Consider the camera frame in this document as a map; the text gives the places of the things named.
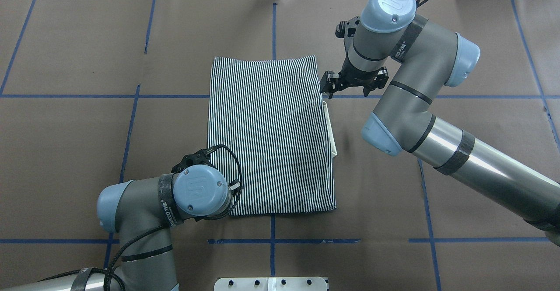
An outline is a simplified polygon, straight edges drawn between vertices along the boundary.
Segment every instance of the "white mounting plate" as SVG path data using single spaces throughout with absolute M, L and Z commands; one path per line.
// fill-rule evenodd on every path
M 220 278 L 214 291 L 329 291 L 329 283 L 322 277 Z

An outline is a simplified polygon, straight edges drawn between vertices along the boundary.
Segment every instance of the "striped fabric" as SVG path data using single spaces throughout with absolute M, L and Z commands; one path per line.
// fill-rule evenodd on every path
M 271 61 L 216 58 L 212 65 L 208 146 L 238 155 L 245 190 L 232 215 L 336 209 L 332 156 L 314 56 Z M 236 165 L 212 162 L 227 180 Z

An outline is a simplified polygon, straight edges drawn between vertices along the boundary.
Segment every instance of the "black band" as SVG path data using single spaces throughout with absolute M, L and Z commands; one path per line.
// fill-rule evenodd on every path
M 134 261 L 134 260 L 146 259 L 148 257 L 154 257 L 154 256 L 157 256 L 157 255 L 166 253 L 166 252 L 168 252 L 172 249 L 173 249 L 173 245 L 169 245 L 169 246 L 166 246 L 166 247 L 162 247 L 161 249 L 156 249 L 155 251 L 140 253 L 140 254 L 136 254 L 136 255 L 122 256 L 121 260 L 122 261 Z
M 85 291 L 88 280 L 90 279 L 91 270 L 93 268 L 84 268 L 80 270 L 78 275 L 74 278 L 70 291 Z
M 406 84 L 402 84 L 401 82 L 397 82 L 395 80 L 392 80 L 389 85 L 394 85 L 394 86 L 396 86 L 400 89 L 403 89 L 407 92 L 410 92 L 412 95 L 414 95 L 414 96 L 418 97 L 419 99 L 423 100 L 424 102 L 428 103 L 428 105 L 432 104 L 432 99 L 431 98 L 424 95 L 424 93 L 420 93 L 420 92 L 414 90 L 413 88 L 411 88 L 410 86 L 408 86 Z
M 161 207 L 164 215 L 169 221 L 170 227 L 175 227 L 183 223 L 180 217 L 175 199 L 173 198 L 173 174 L 164 174 L 160 176 L 157 182 L 157 196 L 160 199 Z
M 466 131 L 462 131 L 461 142 L 453 155 L 444 163 L 444 165 L 435 168 L 443 175 L 451 175 L 460 169 L 469 159 L 470 153 L 474 148 L 475 137 Z
M 356 49 L 356 46 L 354 46 L 354 41 L 352 41 L 352 48 L 354 48 L 354 51 L 356 52 L 356 54 L 358 54 L 358 56 L 360 56 L 363 59 L 366 59 L 368 61 L 381 61 L 381 60 L 384 59 L 384 58 L 381 58 L 381 59 L 369 58 L 368 56 L 364 56 L 363 54 L 360 54 L 360 52 Z
M 426 131 L 424 131 L 424 133 L 422 134 L 422 137 L 420 137 L 420 140 L 418 140 L 418 142 L 414 145 L 414 147 L 412 147 L 412 149 L 408 150 L 408 152 L 412 153 L 412 152 L 416 151 L 416 149 L 418 149 L 420 147 L 420 145 L 422 145 L 422 143 L 424 143 L 424 140 L 426 140 L 426 137 L 428 136 L 430 131 L 432 131 L 432 128 L 434 127 L 435 122 L 436 122 L 436 116 L 434 116 L 432 114 L 432 119 L 430 119 L 430 123 L 428 124 L 428 127 L 426 128 Z
M 542 231 L 550 231 L 553 229 L 560 230 L 560 204 L 552 211 L 552 213 L 539 221 L 527 221 L 530 225 Z
M 428 23 L 427 18 L 416 14 L 414 20 L 408 24 L 406 30 L 404 30 L 404 33 L 400 36 L 399 42 L 392 49 L 390 54 L 391 58 L 403 63 L 404 56 L 406 56 L 406 53 L 410 50 L 412 44 L 414 44 L 416 38 L 420 35 L 420 32 L 422 32 L 426 23 Z

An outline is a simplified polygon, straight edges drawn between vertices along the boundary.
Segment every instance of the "light blue cap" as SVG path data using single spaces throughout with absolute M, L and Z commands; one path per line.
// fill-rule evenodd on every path
M 407 27 L 415 15 L 415 0 L 369 0 L 360 20 L 372 32 L 388 33 Z
M 179 174 L 173 185 L 177 206 L 198 217 L 216 213 L 228 199 L 228 192 L 226 178 L 208 165 L 189 167 Z
M 370 145 L 392 156 L 396 156 L 403 150 L 391 132 L 374 113 L 370 114 L 370 118 L 362 128 L 362 138 Z
M 449 80 L 445 83 L 445 85 L 452 88 L 461 84 L 469 76 L 469 73 L 474 70 L 478 58 L 480 58 L 480 48 L 458 32 L 456 34 L 458 40 L 455 63 L 453 64 Z
M 104 228 L 105 231 L 109 233 L 115 233 L 115 216 L 116 208 L 119 206 L 120 197 L 124 193 L 124 189 L 128 184 L 134 182 L 127 181 L 126 183 L 120 183 L 106 187 L 99 194 L 98 198 L 98 218 L 99 225 Z

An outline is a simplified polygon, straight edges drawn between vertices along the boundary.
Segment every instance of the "folded cloth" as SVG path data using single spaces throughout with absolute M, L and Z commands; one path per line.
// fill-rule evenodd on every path
M 315 56 L 212 65 L 208 146 L 238 156 L 245 189 L 232 215 L 336 209 L 330 122 L 322 106 Z M 226 180 L 237 167 L 218 150 Z

